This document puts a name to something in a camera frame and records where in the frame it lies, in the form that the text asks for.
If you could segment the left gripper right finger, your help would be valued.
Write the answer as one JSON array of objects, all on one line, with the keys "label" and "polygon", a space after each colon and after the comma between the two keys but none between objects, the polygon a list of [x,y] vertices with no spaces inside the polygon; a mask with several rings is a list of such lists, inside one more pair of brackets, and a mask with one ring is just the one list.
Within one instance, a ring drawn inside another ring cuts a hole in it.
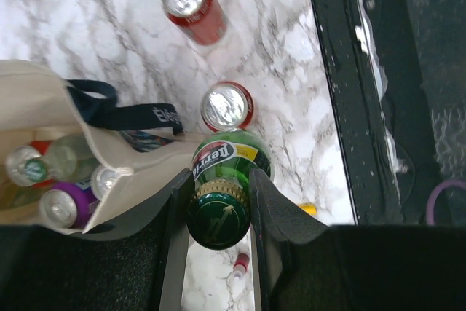
[{"label": "left gripper right finger", "polygon": [[250,172],[257,310],[463,310],[465,231],[326,226]]}]

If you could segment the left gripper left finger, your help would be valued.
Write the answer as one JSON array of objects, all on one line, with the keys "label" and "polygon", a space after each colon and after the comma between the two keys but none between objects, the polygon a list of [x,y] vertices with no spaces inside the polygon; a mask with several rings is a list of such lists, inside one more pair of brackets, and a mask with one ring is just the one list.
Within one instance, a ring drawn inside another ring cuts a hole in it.
[{"label": "left gripper left finger", "polygon": [[162,190],[86,234],[1,227],[3,310],[179,310],[194,180]]}]

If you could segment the purple soda can front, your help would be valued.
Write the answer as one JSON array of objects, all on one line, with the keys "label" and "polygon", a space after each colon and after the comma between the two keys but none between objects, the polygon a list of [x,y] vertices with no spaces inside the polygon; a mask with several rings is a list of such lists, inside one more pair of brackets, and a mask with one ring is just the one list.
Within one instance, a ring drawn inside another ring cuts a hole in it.
[{"label": "purple soda can front", "polygon": [[42,195],[39,213],[51,227],[81,229],[90,220],[99,203],[92,192],[90,180],[57,182]]}]

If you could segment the purple soda can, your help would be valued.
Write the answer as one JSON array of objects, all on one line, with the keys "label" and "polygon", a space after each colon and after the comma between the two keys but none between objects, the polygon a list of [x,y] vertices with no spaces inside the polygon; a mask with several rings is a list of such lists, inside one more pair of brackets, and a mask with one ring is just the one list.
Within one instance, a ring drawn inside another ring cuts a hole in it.
[{"label": "purple soda can", "polygon": [[51,227],[81,229],[90,220],[99,203],[92,192],[90,180],[57,182],[42,195],[39,213]]},{"label": "purple soda can", "polygon": [[76,185],[83,191],[90,189],[98,200],[102,200],[113,188],[119,177],[120,173],[100,165],[89,179],[77,182]]}]

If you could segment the green glass bottle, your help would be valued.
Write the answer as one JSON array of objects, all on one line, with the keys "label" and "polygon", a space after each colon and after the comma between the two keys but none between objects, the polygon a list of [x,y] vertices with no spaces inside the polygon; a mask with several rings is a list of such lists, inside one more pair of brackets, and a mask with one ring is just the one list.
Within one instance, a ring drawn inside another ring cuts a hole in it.
[{"label": "green glass bottle", "polygon": [[187,212],[190,235],[210,250],[225,250],[244,238],[250,227],[250,171],[273,178],[269,147],[261,136],[243,129],[208,136],[194,152],[195,190]]}]

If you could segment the clear glass bottle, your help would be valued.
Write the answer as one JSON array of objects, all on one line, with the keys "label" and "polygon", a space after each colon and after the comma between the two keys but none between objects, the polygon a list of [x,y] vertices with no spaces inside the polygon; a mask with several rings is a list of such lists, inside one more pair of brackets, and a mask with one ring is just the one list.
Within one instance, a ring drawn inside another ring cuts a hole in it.
[{"label": "clear glass bottle", "polygon": [[34,210],[44,191],[34,187],[22,187],[13,183],[1,165],[1,213],[11,210]]},{"label": "clear glass bottle", "polygon": [[76,183],[87,180],[100,165],[83,133],[74,133],[53,141],[46,153],[28,162],[43,165],[54,181]]}]

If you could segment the red cola can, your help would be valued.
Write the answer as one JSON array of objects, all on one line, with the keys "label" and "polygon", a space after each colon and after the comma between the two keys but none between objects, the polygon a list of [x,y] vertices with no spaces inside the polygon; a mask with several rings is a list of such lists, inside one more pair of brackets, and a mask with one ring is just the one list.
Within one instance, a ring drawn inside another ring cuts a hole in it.
[{"label": "red cola can", "polygon": [[53,180],[47,175],[43,165],[38,165],[37,162],[28,165],[30,160],[42,157],[51,143],[52,141],[31,141],[11,151],[4,163],[9,179],[23,187],[40,188],[52,184]]}]

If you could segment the cream canvas tote bag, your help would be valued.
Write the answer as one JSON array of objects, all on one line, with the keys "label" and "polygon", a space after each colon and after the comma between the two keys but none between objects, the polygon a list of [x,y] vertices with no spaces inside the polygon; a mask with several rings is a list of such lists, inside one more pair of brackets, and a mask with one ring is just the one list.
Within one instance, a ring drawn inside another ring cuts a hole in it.
[{"label": "cream canvas tote bag", "polygon": [[170,104],[118,107],[108,83],[65,80],[26,60],[1,61],[1,159],[35,140],[83,133],[116,185],[80,230],[85,234],[156,194],[189,168],[206,133],[185,133]]}]

